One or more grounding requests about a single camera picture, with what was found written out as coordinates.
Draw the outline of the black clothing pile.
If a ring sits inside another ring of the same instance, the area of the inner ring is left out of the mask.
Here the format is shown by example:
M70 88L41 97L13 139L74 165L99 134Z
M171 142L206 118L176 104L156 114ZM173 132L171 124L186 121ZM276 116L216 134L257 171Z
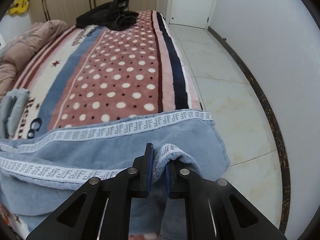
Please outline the black clothing pile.
M137 22L139 13L127 11L130 0L113 0L104 3L76 18L75 26L84 29L89 25L123 31Z

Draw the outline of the striped polka dot blanket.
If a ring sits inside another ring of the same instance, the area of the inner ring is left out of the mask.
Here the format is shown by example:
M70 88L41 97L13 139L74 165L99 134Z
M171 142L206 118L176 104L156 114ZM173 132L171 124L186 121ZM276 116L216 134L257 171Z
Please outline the striped polka dot blanket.
M68 27L46 44L8 91L29 98L13 137L52 129L201 107L191 77L160 13L142 11L133 26Z

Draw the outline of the pink striped duvet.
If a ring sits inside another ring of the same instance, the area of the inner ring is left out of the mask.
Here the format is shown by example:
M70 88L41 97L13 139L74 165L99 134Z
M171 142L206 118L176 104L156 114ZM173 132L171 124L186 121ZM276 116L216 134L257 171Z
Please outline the pink striped duvet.
M67 28L67 23L61 20L34 23L27 32L1 49L1 98L6 95L16 76L24 70L31 59Z

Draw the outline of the yellow ukulele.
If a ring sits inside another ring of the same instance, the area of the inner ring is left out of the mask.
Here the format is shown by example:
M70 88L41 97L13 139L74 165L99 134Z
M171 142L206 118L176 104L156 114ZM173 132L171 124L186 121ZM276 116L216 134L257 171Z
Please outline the yellow ukulele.
M7 14L12 15L20 15L25 13L29 8L29 0L14 0L12 5L7 11Z

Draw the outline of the white door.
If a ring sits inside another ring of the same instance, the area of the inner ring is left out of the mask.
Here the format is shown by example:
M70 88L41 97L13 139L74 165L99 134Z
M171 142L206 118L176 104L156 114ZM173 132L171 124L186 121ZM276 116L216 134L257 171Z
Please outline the white door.
M168 0L165 19L173 25L207 29L216 2L217 0Z

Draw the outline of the light blue denim pants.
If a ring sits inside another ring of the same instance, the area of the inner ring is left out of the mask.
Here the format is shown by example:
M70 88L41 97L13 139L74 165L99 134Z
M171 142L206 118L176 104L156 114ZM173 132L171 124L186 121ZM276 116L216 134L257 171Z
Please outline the light blue denim pants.
M151 193L132 201L129 232L186 239L184 202L167 199L166 164L180 160L209 180L219 179L230 164L211 114L195 109L3 139L1 205L33 230L90 178L113 178L129 168L149 143L155 153Z

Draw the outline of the folded grey blue garment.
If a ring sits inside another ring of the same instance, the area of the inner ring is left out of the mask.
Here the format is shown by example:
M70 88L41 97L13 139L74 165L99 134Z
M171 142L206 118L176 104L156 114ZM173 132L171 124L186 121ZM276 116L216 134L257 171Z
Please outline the folded grey blue garment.
M15 88L1 100L1 139L14 136L28 98L29 90Z

